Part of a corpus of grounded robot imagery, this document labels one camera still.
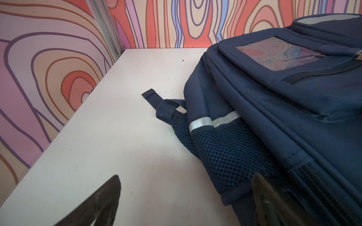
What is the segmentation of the navy blue backpack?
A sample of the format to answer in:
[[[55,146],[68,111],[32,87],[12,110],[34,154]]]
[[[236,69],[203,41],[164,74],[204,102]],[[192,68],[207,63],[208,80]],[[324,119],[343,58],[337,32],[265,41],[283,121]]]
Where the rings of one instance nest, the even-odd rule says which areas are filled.
[[[143,97],[203,164],[242,226],[259,172],[307,226],[362,223],[362,16],[319,14],[223,40],[184,99]]]

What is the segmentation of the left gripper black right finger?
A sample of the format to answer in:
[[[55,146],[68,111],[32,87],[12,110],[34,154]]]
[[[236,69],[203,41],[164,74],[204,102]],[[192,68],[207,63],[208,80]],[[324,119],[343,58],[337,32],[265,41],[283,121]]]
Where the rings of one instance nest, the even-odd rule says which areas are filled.
[[[283,198],[262,174],[257,172],[251,181],[257,220],[260,226],[306,226],[301,211]]]

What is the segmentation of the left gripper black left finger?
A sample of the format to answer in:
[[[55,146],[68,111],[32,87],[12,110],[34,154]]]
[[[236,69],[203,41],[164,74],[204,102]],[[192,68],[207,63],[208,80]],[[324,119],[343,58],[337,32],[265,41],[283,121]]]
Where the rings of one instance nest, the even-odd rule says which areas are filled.
[[[120,195],[121,182],[119,176],[114,175],[56,225],[112,226]]]

